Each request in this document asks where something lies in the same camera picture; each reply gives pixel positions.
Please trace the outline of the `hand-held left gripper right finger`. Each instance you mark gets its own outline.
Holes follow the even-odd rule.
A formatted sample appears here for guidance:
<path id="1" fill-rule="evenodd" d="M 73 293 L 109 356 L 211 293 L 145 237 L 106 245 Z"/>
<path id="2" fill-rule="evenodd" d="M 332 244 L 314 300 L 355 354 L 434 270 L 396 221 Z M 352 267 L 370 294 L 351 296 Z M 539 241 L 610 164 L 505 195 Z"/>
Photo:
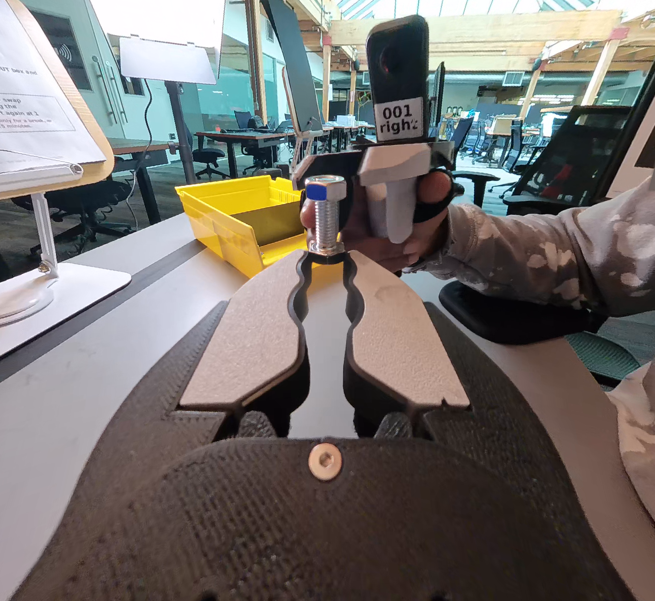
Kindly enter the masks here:
<path id="1" fill-rule="evenodd" d="M 470 400 L 420 296 L 367 256 L 352 250 L 344 262 L 348 291 L 344 380 L 359 411 L 466 409 Z"/>

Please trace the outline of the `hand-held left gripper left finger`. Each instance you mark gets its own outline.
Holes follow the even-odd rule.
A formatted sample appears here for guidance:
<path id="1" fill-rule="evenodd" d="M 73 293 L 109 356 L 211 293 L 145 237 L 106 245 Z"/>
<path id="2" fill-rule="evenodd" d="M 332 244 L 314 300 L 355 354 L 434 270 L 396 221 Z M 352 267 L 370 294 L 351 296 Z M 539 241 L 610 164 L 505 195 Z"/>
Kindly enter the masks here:
<path id="1" fill-rule="evenodd" d="M 305 283 L 305 250 L 292 251 L 232 296 L 179 406 L 241 412 L 299 373 L 305 331 L 293 302 Z"/>

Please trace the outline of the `yellow plastic bin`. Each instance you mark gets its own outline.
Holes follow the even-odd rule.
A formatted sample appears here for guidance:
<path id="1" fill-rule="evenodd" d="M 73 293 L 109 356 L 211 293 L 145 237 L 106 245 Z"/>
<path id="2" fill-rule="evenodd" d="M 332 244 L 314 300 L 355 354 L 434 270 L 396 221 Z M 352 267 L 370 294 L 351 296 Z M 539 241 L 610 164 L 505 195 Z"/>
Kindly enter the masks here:
<path id="1" fill-rule="evenodd" d="M 234 213 L 299 201 L 292 182 L 270 176 L 240 178 L 176 188 L 195 238 L 247 278 L 295 250 L 305 250 L 306 234 L 265 246 Z"/>

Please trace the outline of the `silver steel bolt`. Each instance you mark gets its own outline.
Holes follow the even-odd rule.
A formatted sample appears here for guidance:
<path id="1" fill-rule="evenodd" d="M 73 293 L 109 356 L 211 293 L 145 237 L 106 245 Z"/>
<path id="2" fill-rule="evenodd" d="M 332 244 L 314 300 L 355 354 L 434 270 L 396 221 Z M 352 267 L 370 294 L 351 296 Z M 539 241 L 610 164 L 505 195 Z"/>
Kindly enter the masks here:
<path id="1" fill-rule="evenodd" d="M 347 183 L 341 176 L 321 174 L 305 180 L 306 197 L 315 204 L 315 238 L 321 246 L 339 242 L 339 204 L 347 197 Z"/>

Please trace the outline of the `person's right forearm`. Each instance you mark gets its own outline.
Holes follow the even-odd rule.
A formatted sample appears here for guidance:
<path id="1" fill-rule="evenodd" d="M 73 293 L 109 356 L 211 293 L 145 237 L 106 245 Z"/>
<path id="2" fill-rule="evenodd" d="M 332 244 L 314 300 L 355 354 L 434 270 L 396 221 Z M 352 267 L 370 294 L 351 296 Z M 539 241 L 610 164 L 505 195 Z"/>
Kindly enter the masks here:
<path id="1" fill-rule="evenodd" d="M 654 190 L 557 215 L 496 217 L 454 204 L 447 237 L 405 269 L 455 278 L 490 297 L 587 308 L 609 317 L 654 311 Z"/>

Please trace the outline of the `person's right hand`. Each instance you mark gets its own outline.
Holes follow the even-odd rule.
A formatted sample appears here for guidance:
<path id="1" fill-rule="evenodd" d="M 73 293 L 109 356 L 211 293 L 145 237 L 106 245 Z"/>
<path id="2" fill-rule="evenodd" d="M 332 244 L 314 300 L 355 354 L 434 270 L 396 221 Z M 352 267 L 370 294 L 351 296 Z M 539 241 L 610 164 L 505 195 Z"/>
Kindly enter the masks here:
<path id="1" fill-rule="evenodd" d="M 442 171 L 432 172 L 419 180 L 417 203 L 438 204 L 447 197 L 452 180 Z M 340 232 L 347 251 L 356 250 L 385 269 L 397 273 L 413 266 L 442 247 L 447 237 L 447 209 L 435 217 L 413 225 L 413 232 L 402 244 L 393 244 L 387 238 L 375 237 L 369 223 L 367 194 L 359 183 L 355 184 L 348 222 Z M 307 229 L 307 241 L 315 238 L 315 202 L 305 200 L 300 221 Z"/>

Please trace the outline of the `black computer monitor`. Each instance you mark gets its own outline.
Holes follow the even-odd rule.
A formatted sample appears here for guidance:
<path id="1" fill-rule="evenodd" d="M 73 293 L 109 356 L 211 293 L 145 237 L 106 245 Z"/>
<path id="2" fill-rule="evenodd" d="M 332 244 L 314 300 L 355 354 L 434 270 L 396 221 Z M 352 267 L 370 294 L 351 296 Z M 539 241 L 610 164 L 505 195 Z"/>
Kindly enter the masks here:
<path id="1" fill-rule="evenodd" d="M 443 104 L 445 76 L 446 76 L 445 62 L 440 62 L 434 73 L 432 92 L 430 94 L 430 117 L 429 117 L 430 129 L 436 129 L 441 120 L 441 108 Z"/>

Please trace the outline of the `black board wooden stand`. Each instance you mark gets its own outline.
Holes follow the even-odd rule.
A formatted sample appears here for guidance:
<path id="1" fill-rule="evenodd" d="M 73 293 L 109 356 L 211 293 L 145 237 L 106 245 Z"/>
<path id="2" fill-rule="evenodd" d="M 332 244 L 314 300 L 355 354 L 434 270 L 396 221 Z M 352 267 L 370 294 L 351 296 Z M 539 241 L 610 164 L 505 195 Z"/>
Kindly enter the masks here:
<path id="1" fill-rule="evenodd" d="M 323 135 L 316 90 L 305 44 L 295 11 L 283 0 L 260 0 L 265 8 L 284 58 L 283 80 L 291 111 L 295 148 L 291 171 L 303 158 L 303 144 L 312 149 L 315 138 Z"/>

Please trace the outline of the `wooden office desk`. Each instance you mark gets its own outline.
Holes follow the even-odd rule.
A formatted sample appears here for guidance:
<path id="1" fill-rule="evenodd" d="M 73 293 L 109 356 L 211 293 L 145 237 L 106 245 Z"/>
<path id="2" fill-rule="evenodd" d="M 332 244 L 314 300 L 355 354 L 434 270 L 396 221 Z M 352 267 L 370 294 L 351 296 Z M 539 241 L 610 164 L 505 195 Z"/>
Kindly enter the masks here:
<path id="1" fill-rule="evenodd" d="M 168 164 L 169 143 L 119 138 L 110 138 L 109 142 L 114 155 L 112 173 L 134 172 L 149 224 L 159 223 L 161 217 L 148 168 Z"/>
<path id="2" fill-rule="evenodd" d="M 204 137 L 204 146 L 218 148 L 226 156 L 218 160 L 218 169 L 229 174 L 230 179 L 256 175 L 262 170 L 279 169 L 288 176 L 291 164 L 279 160 L 280 148 L 291 151 L 297 146 L 293 131 L 262 132 L 198 132 Z"/>

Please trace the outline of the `black swivel office chair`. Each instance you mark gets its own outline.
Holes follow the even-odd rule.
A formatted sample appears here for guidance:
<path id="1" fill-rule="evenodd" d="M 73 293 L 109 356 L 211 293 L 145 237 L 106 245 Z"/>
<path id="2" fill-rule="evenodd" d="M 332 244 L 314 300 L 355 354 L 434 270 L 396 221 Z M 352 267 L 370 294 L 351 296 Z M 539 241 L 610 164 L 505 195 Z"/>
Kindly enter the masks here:
<path id="1" fill-rule="evenodd" d="M 201 180 L 201 177 L 206 175 L 209 180 L 215 174 L 222 179 L 229 179 L 229 174 L 226 174 L 218 169 L 218 160 L 225 158 L 226 154 L 224 151 L 204 146 L 204 137 L 200 133 L 195 134 L 197 138 L 198 148 L 192 150 L 192 160 L 194 163 L 204 164 L 205 167 L 201 171 L 195 174 L 197 180 Z"/>

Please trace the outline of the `black mesh office chair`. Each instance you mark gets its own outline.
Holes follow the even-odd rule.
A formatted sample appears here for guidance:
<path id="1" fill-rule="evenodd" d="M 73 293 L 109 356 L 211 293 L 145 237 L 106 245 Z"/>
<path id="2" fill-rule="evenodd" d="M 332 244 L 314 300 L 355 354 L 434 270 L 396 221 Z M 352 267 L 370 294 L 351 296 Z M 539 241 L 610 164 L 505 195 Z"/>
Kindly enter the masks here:
<path id="1" fill-rule="evenodd" d="M 630 106 L 574 106 L 504 195 L 507 215 L 557 215 L 589 206 L 631 111 Z"/>

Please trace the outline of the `teal mesh chair seat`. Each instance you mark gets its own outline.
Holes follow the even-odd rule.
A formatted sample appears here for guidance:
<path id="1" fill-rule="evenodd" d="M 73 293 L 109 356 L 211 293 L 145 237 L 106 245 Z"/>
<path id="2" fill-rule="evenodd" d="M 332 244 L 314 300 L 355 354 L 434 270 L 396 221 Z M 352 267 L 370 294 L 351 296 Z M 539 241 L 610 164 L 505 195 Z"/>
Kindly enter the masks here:
<path id="1" fill-rule="evenodd" d="M 594 333 L 567 335 L 566 340 L 605 392 L 640 368 L 639 362 L 623 346 Z"/>

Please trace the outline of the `black light stand pole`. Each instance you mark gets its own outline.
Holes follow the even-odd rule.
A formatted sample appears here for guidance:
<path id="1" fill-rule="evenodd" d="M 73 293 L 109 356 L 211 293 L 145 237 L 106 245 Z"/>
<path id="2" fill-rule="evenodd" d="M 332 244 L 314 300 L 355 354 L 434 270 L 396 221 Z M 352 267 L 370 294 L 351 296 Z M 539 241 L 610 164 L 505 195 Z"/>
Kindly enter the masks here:
<path id="1" fill-rule="evenodd" d="M 187 134 L 187 126 L 185 124 L 184 114 L 181 107 L 180 99 L 180 84 L 174 81 L 165 81 L 166 91 L 170 99 L 170 105 L 174 122 L 176 125 L 176 132 L 178 137 L 178 151 L 184 167 L 185 181 L 187 185 L 193 185 L 196 182 L 195 171 L 192 160 L 192 146 Z"/>

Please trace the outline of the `black framed marker board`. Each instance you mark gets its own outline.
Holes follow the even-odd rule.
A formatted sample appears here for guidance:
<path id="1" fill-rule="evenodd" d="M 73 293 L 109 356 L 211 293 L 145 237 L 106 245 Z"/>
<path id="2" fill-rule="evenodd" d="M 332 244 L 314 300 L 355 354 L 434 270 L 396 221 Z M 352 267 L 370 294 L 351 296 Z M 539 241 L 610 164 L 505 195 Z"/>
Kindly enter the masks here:
<path id="1" fill-rule="evenodd" d="M 622 131 L 611 167 L 607 198 L 614 198 L 654 175 L 654 65 Z"/>

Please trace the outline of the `instruction sheet stand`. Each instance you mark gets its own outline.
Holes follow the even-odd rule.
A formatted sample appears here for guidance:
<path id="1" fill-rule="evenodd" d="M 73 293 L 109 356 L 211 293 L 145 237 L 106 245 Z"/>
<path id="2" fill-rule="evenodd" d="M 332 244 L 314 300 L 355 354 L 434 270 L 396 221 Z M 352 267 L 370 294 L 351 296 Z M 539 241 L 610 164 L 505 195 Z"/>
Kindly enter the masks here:
<path id="1" fill-rule="evenodd" d="M 49 40 L 20 0 L 1 0 L 1 199 L 28 196 L 40 263 L 1 283 L 1 356 L 125 288 L 122 271 L 58 264 L 45 194 L 112 172 L 113 152 Z"/>

